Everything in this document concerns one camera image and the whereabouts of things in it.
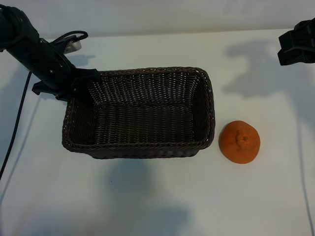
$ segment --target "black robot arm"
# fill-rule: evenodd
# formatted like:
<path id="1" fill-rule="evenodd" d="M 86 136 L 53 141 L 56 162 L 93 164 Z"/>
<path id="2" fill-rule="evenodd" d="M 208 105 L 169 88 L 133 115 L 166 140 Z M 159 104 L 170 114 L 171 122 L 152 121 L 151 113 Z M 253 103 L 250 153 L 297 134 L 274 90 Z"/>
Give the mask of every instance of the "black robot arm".
<path id="1" fill-rule="evenodd" d="M 33 92 L 52 93 L 59 100 L 78 98 L 91 103 L 88 83 L 99 79 L 96 69 L 78 69 L 64 56 L 71 44 L 86 38 L 65 35 L 52 43 L 39 37 L 23 11 L 15 7 L 0 5 L 0 51 L 7 50 L 41 82 L 36 83 Z"/>
<path id="2" fill-rule="evenodd" d="M 315 63 L 315 19 L 298 23 L 279 37 L 281 50 L 278 57 L 281 65 L 297 62 Z"/>

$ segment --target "silver component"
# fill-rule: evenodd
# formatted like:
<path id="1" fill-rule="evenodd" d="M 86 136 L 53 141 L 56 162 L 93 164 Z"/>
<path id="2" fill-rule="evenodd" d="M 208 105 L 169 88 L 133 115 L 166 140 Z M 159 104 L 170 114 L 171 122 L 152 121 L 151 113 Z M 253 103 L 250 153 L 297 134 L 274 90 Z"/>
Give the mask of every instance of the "silver component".
<path id="1" fill-rule="evenodd" d="M 81 45 L 80 41 L 77 41 L 77 42 L 71 41 L 66 46 L 66 48 L 64 50 L 64 54 L 79 51 L 81 48 L 82 48 L 82 45 Z"/>

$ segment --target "white backdrop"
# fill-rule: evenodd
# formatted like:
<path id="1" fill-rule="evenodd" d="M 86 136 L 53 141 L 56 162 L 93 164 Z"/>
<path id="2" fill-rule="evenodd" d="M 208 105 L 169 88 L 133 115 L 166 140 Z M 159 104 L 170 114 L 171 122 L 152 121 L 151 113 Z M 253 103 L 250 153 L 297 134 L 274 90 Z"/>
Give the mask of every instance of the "white backdrop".
<path id="1" fill-rule="evenodd" d="M 314 0 L 2 0 L 42 36 L 292 28 L 315 17 Z"/>

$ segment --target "white table surface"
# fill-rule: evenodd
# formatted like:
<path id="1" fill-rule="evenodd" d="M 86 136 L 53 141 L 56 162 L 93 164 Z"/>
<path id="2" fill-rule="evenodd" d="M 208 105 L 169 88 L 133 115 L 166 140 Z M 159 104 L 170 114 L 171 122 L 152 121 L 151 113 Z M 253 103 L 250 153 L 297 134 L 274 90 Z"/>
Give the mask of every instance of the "white table surface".
<path id="1" fill-rule="evenodd" d="M 212 81 L 216 135 L 192 158 L 95 160 L 63 148 L 66 103 L 26 96 L 0 182 L 4 236 L 311 236 L 315 223 L 315 65 L 280 66 L 287 30 L 99 37 L 70 54 L 98 70 L 197 66 Z M 0 161 L 27 76 L 0 54 Z M 219 150 L 225 124 L 257 129 L 257 158 Z"/>

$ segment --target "brown wicker basket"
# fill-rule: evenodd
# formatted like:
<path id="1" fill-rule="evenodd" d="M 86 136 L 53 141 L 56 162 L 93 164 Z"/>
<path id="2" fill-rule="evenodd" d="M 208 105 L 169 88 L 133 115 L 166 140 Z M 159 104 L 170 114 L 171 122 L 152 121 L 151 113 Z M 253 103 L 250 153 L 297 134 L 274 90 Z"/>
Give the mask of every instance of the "brown wicker basket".
<path id="1" fill-rule="evenodd" d="M 94 105 L 68 102 L 63 146 L 97 159 L 194 156 L 214 138 L 207 72 L 192 67 L 100 72 Z"/>

